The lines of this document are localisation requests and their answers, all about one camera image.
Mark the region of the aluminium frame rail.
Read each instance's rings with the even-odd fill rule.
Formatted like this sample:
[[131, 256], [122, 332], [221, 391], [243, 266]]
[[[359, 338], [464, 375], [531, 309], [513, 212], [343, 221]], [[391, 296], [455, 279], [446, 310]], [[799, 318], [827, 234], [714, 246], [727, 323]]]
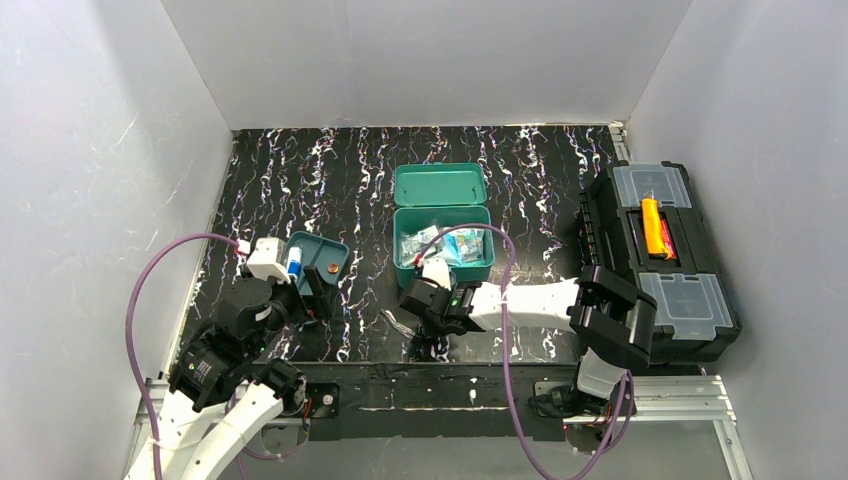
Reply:
[[[500, 377], [494, 365], [342, 364], [331, 368], [301, 363], [297, 368], [305, 374], [307, 384], [331, 382], [340, 386], [338, 416], [276, 417], [263, 428], [306, 427], [314, 441], [393, 436], [515, 436], [553, 441], [564, 426], [571, 424], [597, 423], [608, 435], [618, 437], [635, 421], [709, 421], [717, 430], [731, 477], [747, 479], [751, 475], [733, 407], [722, 379], [716, 375], [638, 376], [630, 381], [638, 409], [635, 415], [618, 417], [624, 398], [621, 387], [612, 420], [590, 422], [588, 417], [541, 417], [528, 407], [535, 383], [572, 383], [568, 373], [556, 372], [550, 366], [522, 367], [509, 378]], [[161, 406], [168, 383], [154, 381], [146, 386], [154, 406]], [[149, 437], [150, 421], [143, 402], [137, 420], [149, 426]], [[146, 440], [137, 442], [136, 456]]]

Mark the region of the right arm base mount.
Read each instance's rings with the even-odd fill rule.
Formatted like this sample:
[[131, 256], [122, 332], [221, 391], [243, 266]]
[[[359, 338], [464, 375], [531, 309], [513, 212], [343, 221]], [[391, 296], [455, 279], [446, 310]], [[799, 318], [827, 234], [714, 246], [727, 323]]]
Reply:
[[527, 405], [541, 417], [558, 419], [588, 417], [590, 422], [608, 422], [612, 420], [617, 408], [617, 395], [621, 387], [624, 387], [624, 398], [618, 410], [618, 417], [635, 415], [638, 409], [633, 385], [626, 379], [613, 387], [609, 399], [582, 392], [572, 384], [537, 382], [534, 384], [534, 395], [527, 400]]

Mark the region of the black tool box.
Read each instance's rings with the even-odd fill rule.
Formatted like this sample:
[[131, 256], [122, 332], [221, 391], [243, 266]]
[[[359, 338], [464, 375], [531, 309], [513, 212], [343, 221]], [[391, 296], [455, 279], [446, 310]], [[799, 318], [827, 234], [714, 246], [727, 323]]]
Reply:
[[[650, 256], [641, 200], [658, 203], [668, 259]], [[686, 168], [617, 162], [579, 196], [583, 256], [658, 302], [650, 360], [654, 364], [717, 361], [742, 332], [728, 296]]]

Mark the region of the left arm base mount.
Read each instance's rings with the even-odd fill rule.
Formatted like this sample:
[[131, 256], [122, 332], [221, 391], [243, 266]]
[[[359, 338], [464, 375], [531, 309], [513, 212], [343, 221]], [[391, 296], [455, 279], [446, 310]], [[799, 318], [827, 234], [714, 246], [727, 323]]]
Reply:
[[286, 401], [280, 418], [300, 417], [307, 419], [336, 418], [339, 412], [340, 386], [331, 382], [308, 383], [304, 399], [300, 402]]

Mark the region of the small scissors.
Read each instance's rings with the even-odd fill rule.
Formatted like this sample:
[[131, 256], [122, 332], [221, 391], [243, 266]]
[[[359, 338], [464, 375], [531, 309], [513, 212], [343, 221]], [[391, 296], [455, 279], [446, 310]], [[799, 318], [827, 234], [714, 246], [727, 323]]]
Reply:
[[416, 331], [398, 321], [391, 311], [381, 310], [380, 315], [384, 318], [384, 320], [389, 324], [392, 329], [402, 335], [405, 339], [412, 340], [416, 336]]

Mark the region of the teal medicine box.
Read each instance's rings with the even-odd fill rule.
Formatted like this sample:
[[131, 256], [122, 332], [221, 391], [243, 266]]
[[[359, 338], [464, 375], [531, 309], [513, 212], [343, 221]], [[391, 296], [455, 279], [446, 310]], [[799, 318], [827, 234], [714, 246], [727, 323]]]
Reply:
[[461, 224], [489, 224], [488, 191], [477, 163], [407, 164], [394, 173], [392, 261], [399, 288], [416, 276], [412, 262], [421, 251], [412, 238]]

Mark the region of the white ointment tube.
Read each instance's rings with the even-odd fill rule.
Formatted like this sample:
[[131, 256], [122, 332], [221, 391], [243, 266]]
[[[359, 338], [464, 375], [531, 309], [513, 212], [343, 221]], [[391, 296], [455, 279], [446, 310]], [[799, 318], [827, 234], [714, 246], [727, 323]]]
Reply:
[[296, 282], [302, 271], [302, 249], [299, 246], [292, 246], [287, 251], [286, 257], [286, 273], [292, 282]]

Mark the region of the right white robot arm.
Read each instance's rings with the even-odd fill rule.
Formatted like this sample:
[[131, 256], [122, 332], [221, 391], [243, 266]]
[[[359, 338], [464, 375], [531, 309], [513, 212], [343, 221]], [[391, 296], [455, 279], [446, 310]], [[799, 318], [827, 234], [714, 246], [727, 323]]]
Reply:
[[447, 267], [427, 266], [399, 306], [420, 319], [426, 337], [512, 326], [569, 330], [587, 348], [576, 388], [604, 400], [626, 371], [648, 366], [658, 310], [654, 297], [601, 266], [568, 281], [507, 286], [452, 284]]

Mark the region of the teal insert tray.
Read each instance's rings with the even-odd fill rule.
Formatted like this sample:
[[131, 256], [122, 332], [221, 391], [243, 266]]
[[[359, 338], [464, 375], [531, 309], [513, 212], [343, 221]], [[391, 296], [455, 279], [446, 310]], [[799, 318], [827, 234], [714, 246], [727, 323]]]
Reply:
[[[292, 246], [299, 246], [302, 249], [302, 271], [304, 267], [313, 265], [318, 269], [323, 280], [331, 285], [330, 289], [338, 288], [350, 263], [350, 248], [347, 245], [306, 231], [296, 231], [289, 237], [286, 244], [285, 260], [287, 251]], [[307, 295], [310, 289], [302, 271], [295, 285], [304, 300], [307, 313], [310, 314], [307, 306]]]

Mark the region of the orange tool in toolbox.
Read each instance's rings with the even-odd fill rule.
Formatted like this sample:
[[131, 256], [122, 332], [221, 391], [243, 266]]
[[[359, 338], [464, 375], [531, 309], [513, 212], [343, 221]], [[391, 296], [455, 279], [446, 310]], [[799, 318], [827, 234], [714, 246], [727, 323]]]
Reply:
[[641, 212], [648, 254], [663, 260], [668, 259], [671, 251], [667, 247], [663, 237], [662, 221], [657, 201], [651, 197], [643, 198], [641, 200]]

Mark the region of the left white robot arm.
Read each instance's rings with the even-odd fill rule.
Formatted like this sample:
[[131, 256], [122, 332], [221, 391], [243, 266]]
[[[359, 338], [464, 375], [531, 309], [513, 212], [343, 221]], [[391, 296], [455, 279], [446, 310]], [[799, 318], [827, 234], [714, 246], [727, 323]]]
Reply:
[[297, 280], [235, 280], [182, 348], [159, 407], [133, 341], [142, 285], [138, 281], [131, 293], [124, 334], [150, 434], [126, 478], [216, 479], [270, 420], [308, 412], [305, 374], [282, 358], [260, 359], [284, 328], [334, 313], [337, 287], [315, 267], [305, 267]]

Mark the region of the blue white pouch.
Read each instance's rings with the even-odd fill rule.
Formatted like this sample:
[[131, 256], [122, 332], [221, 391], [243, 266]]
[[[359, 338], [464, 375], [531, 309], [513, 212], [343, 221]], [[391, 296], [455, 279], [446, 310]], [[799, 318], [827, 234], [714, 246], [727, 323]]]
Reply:
[[470, 267], [482, 265], [485, 231], [482, 229], [457, 229], [442, 237], [440, 256], [449, 266]]

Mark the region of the clear bag of packets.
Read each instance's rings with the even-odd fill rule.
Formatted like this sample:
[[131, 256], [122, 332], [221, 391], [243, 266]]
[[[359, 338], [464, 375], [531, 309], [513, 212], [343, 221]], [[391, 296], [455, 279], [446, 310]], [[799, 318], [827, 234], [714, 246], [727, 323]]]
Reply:
[[401, 232], [397, 243], [398, 263], [402, 267], [412, 265], [416, 256], [439, 233], [436, 225], [430, 225], [413, 233]]

